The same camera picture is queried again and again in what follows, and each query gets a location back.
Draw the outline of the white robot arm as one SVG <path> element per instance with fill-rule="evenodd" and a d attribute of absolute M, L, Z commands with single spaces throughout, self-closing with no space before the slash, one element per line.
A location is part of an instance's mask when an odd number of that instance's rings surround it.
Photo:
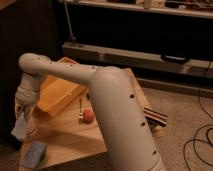
<path fill-rule="evenodd" d="M 48 74 L 85 85 L 115 171 L 166 171 L 133 87 L 131 77 L 113 66 L 100 67 L 54 62 L 25 53 L 15 97 L 23 105 L 35 104 Z"/>

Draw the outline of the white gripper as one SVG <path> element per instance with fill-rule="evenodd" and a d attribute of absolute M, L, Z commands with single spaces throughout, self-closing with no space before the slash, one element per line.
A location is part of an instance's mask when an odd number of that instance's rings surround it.
<path fill-rule="evenodd" d="M 37 104 L 38 98 L 36 96 L 16 97 L 15 98 L 15 114 L 20 115 L 25 109 L 31 110 Z"/>

